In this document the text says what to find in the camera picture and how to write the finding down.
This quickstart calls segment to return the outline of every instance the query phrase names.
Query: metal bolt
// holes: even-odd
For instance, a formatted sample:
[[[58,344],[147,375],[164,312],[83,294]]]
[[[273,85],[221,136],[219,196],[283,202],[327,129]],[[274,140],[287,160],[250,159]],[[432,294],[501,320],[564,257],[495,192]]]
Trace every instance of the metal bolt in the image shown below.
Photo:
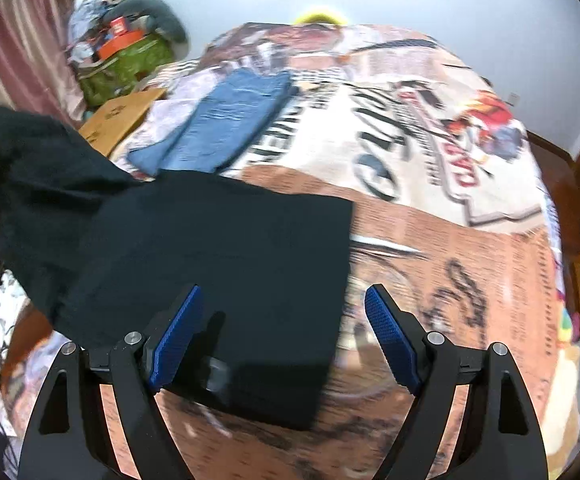
[[[141,334],[138,332],[130,332],[130,333],[126,334],[124,341],[126,343],[128,343],[129,345],[135,345],[139,341],[141,341]]]
[[[428,341],[430,341],[433,345],[442,345],[446,338],[443,334],[439,332],[430,332],[428,334]]]
[[[61,347],[61,353],[63,355],[70,355],[77,349],[77,345],[75,345],[72,341],[68,341]]]
[[[494,345],[492,345],[492,349],[494,350],[495,354],[505,355],[508,353],[508,347],[503,343],[494,343]]]

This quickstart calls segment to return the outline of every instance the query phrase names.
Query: bed sheet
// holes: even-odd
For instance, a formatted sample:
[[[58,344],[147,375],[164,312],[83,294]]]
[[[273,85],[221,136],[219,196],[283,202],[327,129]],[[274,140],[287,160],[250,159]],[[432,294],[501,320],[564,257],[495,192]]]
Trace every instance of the bed sheet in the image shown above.
[[[578,353],[568,338],[554,205],[523,124],[433,38],[388,26],[248,23],[215,40],[189,70],[174,71],[175,84],[154,81],[201,99],[194,95],[199,74],[220,80],[241,66],[291,70],[300,93],[225,174],[280,192],[353,200],[351,270],[313,430],[157,396],[195,476],[372,478],[412,402],[394,383],[365,316],[362,298],[373,283],[456,344],[510,347],[554,475],[576,441]],[[135,171],[125,159],[130,147],[168,133],[146,124],[113,152],[126,171]],[[136,475],[112,393],[102,391],[120,465]],[[448,466],[466,393],[458,389],[432,476]],[[27,388],[14,404],[20,430],[35,398]]]

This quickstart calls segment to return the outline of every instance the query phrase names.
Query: pink curtain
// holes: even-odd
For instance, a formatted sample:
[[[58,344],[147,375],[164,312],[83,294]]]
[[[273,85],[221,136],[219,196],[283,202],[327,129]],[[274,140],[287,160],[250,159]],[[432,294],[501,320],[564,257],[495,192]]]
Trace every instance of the pink curtain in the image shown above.
[[[74,0],[0,0],[0,104],[78,125],[83,94],[64,54]]]

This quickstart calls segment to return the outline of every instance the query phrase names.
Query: white wall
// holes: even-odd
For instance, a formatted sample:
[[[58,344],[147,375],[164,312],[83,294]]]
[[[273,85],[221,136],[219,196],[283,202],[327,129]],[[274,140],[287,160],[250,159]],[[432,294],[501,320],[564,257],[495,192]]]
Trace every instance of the white wall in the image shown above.
[[[490,79],[529,130],[575,154],[580,149],[578,0],[165,0],[192,38],[190,56],[243,22],[291,23],[311,6],[350,23],[425,32]]]

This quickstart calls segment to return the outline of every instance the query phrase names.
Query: floor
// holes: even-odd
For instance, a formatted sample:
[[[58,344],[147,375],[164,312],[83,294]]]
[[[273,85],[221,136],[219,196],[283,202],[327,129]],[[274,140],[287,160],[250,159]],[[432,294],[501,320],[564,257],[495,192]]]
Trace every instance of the floor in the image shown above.
[[[530,144],[530,147],[541,168],[545,186],[557,208],[561,228],[566,307],[573,314],[577,311],[577,307],[570,275],[570,262],[573,256],[580,253],[580,191],[574,172],[565,160],[536,144]]]

